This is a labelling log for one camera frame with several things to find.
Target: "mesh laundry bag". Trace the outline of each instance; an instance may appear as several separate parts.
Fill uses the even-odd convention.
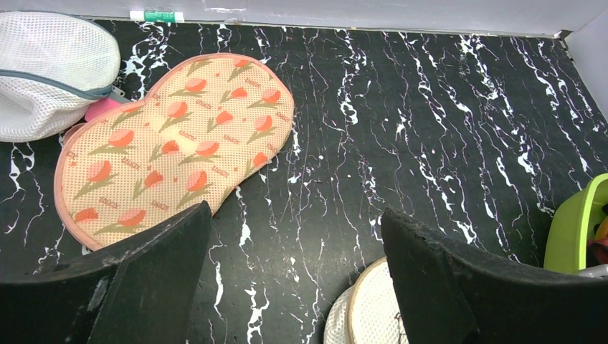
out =
[[[24,142],[76,123],[118,75],[114,37],[91,21],[0,13],[0,140]]]
[[[407,344],[386,258],[370,265],[336,300],[325,344]]]

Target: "white wall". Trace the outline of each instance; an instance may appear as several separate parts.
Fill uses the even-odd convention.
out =
[[[195,21],[530,35],[576,31],[607,7],[608,0],[0,0],[1,10],[87,16],[147,9]]]
[[[581,78],[608,118],[608,9],[566,37],[566,43]]]

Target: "black marble floor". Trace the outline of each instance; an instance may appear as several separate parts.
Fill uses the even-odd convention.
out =
[[[383,256],[388,206],[542,265],[556,207],[606,171],[606,121],[554,40],[99,24],[131,99],[212,52],[260,59],[295,98],[292,138],[214,218],[190,343],[319,343],[332,302]],[[86,253],[54,210],[61,144],[0,144],[0,274]]]

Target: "tulip print mat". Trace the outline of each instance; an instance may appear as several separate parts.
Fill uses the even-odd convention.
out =
[[[65,143],[55,205],[85,246],[99,249],[188,206],[215,212],[283,146],[293,99],[255,59],[188,59],[139,102],[84,125]]]

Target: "lime green container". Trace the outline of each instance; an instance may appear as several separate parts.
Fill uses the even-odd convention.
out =
[[[586,266],[586,241],[593,239],[593,227],[606,218],[608,173],[593,178],[587,187],[557,208],[545,251],[547,270],[576,274]]]

